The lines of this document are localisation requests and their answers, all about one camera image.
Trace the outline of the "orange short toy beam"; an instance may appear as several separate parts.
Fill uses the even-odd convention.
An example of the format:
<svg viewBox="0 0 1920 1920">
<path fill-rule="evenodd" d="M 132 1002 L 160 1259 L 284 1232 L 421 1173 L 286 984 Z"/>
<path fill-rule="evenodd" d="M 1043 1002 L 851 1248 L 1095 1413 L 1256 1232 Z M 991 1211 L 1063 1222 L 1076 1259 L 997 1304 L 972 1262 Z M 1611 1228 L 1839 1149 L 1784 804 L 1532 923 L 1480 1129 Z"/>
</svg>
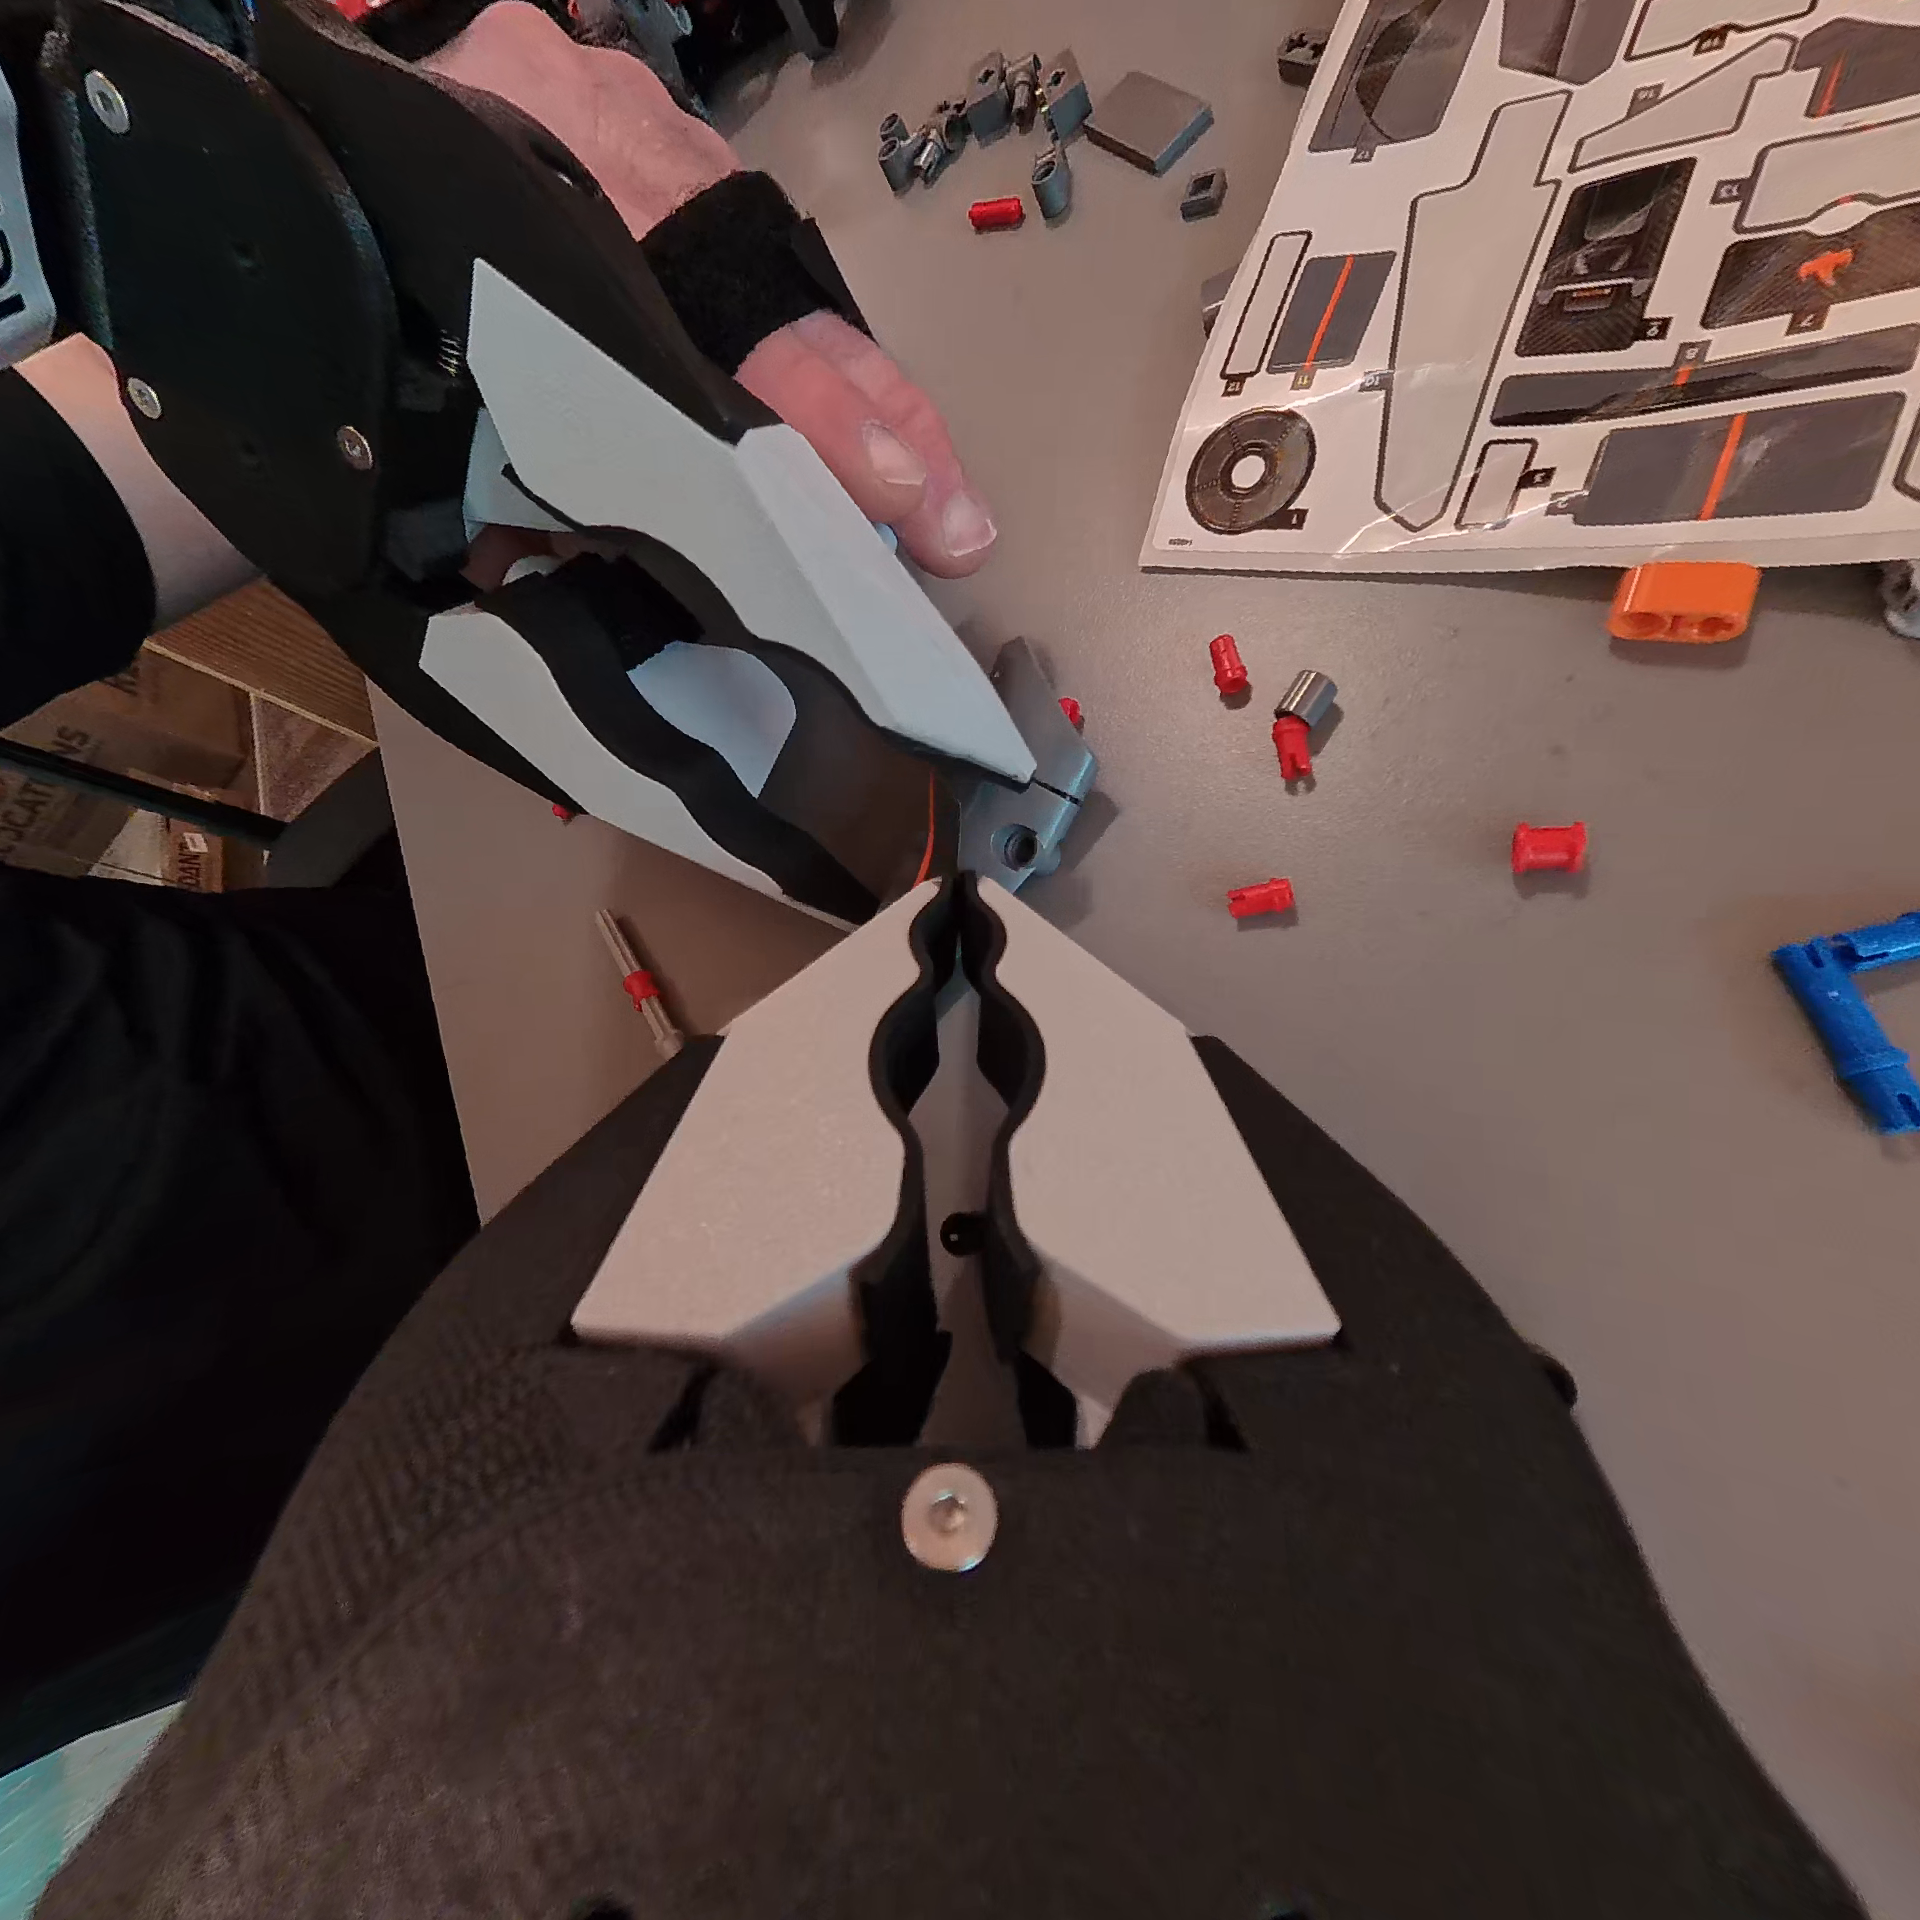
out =
<svg viewBox="0 0 1920 1920">
<path fill-rule="evenodd" d="M 1763 568 L 1747 563 L 1644 563 L 1619 573 L 1605 632 L 1636 647 L 1718 647 L 1740 641 Z"/>
</svg>

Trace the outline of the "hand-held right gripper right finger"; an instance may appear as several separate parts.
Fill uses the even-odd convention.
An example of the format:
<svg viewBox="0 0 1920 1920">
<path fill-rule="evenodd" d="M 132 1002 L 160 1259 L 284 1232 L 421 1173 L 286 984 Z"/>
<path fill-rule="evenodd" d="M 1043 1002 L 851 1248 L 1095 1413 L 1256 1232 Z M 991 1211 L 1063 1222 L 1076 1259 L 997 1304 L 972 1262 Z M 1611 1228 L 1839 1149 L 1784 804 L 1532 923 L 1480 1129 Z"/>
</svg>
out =
<svg viewBox="0 0 1920 1920">
<path fill-rule="evenodd" d="M 1003 886 L 964 881 L 976 1065 L 1003 1099 L 979 1290 L 1023 1436 L 1092 1446 L 1196 1358 L 1322 1350 L 1339 1311 L 1200 1046 Z"/>
</svg>

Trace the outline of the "dark grey flat tile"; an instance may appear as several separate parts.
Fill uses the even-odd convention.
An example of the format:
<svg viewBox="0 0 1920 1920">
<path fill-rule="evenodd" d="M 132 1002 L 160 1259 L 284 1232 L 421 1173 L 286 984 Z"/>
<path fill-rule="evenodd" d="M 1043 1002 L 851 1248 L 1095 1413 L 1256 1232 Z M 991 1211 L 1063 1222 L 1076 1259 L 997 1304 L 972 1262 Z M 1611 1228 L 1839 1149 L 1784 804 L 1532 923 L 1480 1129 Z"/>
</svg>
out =
<svg viewBox="0 0 1920 1920">
<path fill-rule="evenodd" d="M 1084 121 L 1095 148 L 1154 176 L 1166 176 L 1204 132 L 1212 132 L 1212 104 L 1143 67 L 1121 74 Z"/>
</svg>

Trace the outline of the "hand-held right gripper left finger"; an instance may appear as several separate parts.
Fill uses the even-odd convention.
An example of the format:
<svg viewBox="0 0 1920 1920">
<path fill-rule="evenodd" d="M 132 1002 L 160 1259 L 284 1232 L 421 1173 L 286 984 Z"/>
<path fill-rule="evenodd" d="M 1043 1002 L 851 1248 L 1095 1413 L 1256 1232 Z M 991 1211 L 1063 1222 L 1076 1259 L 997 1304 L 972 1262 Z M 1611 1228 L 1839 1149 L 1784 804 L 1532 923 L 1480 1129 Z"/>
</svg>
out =
<svg viewBox="0 0 1920 1920">
<path fill-rule="evenodd" d="M 955 886 L 923 881 L 716 1041 L 572 1332 L 723 1363 L 847 1446 L 910 1446 L 947 1370 L 915 1107 Z"/>
</svg>

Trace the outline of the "grey axle with red bush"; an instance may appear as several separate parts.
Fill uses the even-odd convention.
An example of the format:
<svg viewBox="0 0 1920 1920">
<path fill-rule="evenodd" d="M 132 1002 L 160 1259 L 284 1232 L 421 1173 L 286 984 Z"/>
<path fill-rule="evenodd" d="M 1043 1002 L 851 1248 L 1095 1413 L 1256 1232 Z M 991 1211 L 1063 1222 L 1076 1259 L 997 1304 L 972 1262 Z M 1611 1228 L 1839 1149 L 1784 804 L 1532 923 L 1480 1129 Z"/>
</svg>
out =
<svg viewBox="0 0 1920 1920">
<path fill-rule="evenodd" d="M 667 1004 L 658 979 L 653 977 L 653 969 L 645 969 L 645 959 L 639 958 L 637 945 L 628 938 L 624 923 L 610 909 L 594 910 L 594 926 L 605 948 L 610 951 L 615 969 L 621 974 L 621 994 L 643 1020 L 658 1060 L 679 1057 L 686 1046 L 682 1027 L 674 1010 Z"/>
</svg>

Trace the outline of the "blue angled toy connector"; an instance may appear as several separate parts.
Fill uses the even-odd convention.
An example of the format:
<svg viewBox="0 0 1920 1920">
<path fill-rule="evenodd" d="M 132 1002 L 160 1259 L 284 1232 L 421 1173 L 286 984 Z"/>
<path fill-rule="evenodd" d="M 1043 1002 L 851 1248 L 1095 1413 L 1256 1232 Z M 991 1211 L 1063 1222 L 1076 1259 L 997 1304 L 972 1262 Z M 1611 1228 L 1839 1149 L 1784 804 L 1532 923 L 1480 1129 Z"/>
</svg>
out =
<svg viewBox="0 0 1920 1920">
<path fill-rule="evenodd" d="M 1774 974 L 1822 1041 L 1836 1082 L 1880 1135 L 1917 1133 L 1917 1076 L 1911 1056 L 1887 1037 L 1858 979 L 1913 959 L 1917 910 L 1769 953 Z"/>
</svg>

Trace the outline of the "dark grey panel orange stripe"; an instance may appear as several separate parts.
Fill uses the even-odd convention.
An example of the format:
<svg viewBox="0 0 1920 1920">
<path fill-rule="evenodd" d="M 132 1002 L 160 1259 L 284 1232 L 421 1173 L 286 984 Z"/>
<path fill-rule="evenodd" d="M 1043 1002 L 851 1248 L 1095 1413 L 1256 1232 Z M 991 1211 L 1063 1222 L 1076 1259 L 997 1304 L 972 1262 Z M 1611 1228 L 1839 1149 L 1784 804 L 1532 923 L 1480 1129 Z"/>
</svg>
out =
<svg viewBox="0 0 1920 1920">
<path fill-rule="evenodd" d="M 910 881 L 972 873 L 1019 892 L 1053 874 L 1067 833 L 1098 786 L 1098 756 L 1084 732 L 1062 708 L 1063 695 L 1043 653 L 1024 637 L 1003 644 L 988 667 L 998 703 L 1016 721 L 1035 769 L 1024 782 L 1003 782 L 976 769 L 932 769 L 928 833 Z"/>
</svg>

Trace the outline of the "person's left hand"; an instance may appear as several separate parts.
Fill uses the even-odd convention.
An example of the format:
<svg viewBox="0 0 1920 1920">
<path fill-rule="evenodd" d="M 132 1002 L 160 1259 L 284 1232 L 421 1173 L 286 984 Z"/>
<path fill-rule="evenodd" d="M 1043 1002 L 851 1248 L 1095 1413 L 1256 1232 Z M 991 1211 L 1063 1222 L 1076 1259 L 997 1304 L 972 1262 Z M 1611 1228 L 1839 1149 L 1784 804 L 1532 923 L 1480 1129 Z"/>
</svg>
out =
<svg viewBox="0 0 1920 1920">
<path fill-rule="evenodd" d="M 677 107 L 643 61 L 573 41 L 539 7 L 487 7 L 424 66 L 556 133 L 637 238 L 739 174 L 727 141 Z M 942 413 L 859 326 L 813 309 L 755 344 L 730 375 L 813 443 L 864 520 L 891 524 L 928 573 L 954 582 L 986 565 L 997 516 Z"/>
</svg>

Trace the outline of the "printed sticker sheet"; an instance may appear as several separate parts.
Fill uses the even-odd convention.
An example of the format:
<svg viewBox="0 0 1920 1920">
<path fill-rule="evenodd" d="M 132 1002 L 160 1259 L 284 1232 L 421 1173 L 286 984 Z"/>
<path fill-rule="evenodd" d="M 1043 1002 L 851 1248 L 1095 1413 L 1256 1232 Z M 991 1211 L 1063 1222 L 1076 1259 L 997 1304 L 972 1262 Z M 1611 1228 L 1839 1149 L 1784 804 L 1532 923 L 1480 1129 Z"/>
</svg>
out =
<svg viewBox="0 0 1920 1920">
<path fill-rule="evenodd" d="M 1349 4 L 1154 570 L 1917 557 L 1917 4 Z"/>
</svg>

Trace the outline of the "grey bush with red pin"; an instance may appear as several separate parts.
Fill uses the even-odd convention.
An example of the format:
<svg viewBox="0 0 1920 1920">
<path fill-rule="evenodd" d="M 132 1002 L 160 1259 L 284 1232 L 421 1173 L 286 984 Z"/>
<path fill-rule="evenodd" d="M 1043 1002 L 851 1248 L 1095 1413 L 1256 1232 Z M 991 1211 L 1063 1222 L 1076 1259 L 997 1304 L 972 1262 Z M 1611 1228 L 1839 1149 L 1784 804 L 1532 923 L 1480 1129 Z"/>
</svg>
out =
<svg viewBox="0 0 1920 1920">
<path fill-rule="evenodd" d="M 1329 673 L 1303 668 L 1277 703 L 1269 739 L 1287 786 L 1311 777 L 1311 739 L 1324 732 L 1336 699 L 1339 686 Z"/>
</svg>

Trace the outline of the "person's torso in black shirt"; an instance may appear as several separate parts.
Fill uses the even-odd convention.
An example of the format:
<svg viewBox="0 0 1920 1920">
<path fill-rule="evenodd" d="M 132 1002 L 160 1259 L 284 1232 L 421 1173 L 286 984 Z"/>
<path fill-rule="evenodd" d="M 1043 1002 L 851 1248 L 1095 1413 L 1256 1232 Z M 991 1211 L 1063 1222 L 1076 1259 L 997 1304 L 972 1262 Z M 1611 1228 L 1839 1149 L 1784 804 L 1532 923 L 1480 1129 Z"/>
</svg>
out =
<svg viewBox="0 0 1920 1920">
<path fill-rule="evenodd" d="M 398 839 L 2 873 L 2 1772 L 181 1698 L 478 1205 Z"/>
</svg>

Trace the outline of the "brown cardboard box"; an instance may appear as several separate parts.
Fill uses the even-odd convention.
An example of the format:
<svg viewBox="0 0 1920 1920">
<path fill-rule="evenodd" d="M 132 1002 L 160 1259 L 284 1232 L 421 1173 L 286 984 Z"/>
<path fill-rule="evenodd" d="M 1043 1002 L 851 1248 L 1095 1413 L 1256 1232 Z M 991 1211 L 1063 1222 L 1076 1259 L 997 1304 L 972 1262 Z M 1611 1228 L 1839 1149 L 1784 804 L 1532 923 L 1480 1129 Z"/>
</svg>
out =
<svg viewBox="0 0 1920 1920">
<path fill-rule="evenodd" d="M 151 637 L 110 678 L 2 732 L 95 775 L 290 823 L 374 751 L 364 676 L 270 584 Z M 40 769 L 2 766 L 2 864 L 218 893 L 264 878 L 262 849 Z"/>
</svg>

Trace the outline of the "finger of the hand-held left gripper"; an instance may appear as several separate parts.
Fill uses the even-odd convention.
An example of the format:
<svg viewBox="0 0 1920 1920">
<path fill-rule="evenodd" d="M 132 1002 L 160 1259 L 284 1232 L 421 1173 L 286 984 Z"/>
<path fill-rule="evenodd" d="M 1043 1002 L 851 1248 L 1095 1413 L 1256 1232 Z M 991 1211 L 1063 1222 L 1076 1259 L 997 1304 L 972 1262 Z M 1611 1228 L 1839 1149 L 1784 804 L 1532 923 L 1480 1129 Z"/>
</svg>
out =
<svg viewBox="0 0 1920 1920">
<path fill-rule="evenodd" d="M 972 653 L 799 430 L 713 435 L 487 262 L 466 368 L 539 510 L 663 541 L 748 637 L 813 661 L 877 732 L 1008 782 L 1035 775 Z"/>
<path fill-rule="evenodd" d="M 518 563 L 435 613 L 424 676 L 584 813 L 831 923 L 877 893 L 766 804 L 795 692 L 628 557 Z"/>
</svg>

